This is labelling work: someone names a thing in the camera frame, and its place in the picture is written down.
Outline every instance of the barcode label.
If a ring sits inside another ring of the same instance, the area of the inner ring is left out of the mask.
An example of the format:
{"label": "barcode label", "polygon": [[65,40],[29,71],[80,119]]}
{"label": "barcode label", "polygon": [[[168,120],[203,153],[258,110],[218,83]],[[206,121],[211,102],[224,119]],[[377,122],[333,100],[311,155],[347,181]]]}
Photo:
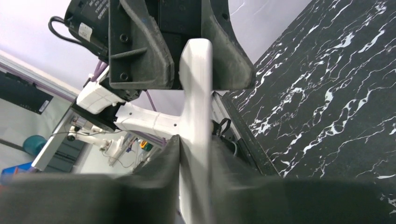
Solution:
{"label": "barcode label", "polygon": [[81,23],[80,27],[78,28],[78,35],[87,41],[91,41],[92,28],[87,26],[85,23]]}
{"label": "barcode label", "polygon": [[47,108],[47,106],[48,106],[48,104],[49,104],[50,102],[48,101],[48,100],[46,100],[45,102],[44,102],[44,104],[40,107],[40,109],[38,110],[40,113],[42,113],[44,110],[45,110],[45,108]]}

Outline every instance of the screw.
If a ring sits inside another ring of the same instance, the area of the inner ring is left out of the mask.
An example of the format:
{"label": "screw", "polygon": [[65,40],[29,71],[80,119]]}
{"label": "screw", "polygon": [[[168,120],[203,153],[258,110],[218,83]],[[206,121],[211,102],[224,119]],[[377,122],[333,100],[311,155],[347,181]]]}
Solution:
{"label": "screw", "polygon": [[120,41],[122,43],[128,43],[129,42],[129,38],[128,38],[128,36],[126,34],[121,34],[120,35]]}
{"label": "screw", "polygon": [[128,74],[125,72],[122,72],[120,75],[120,79],[123,81],[127,81],[128,80]]}

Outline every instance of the purple cable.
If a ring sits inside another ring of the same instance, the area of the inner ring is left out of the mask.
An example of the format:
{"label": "purple cable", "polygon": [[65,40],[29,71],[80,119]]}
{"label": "purple cable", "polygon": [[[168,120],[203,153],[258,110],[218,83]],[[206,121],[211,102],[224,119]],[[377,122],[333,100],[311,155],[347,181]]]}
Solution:
{"label": "purple cable", "polygon": [[106,67],[107,67],[106,63],[99,61],[98,64],[96,65],[95,71],[93,72],[91,82],[95,82],[98,79],[98,77],[103,73],[103,71],[106,69]]}
{"label": "purple cable", "polygon": [[[156,106],[154,105],[153,99],[151,98],[149,91],[146,91],[146,95],[147,95],[148,100],[150,101],[153,111],[157,112]],[[162,147],[165,147],[165,145],[166,145],[166,139],[162,138]]]}

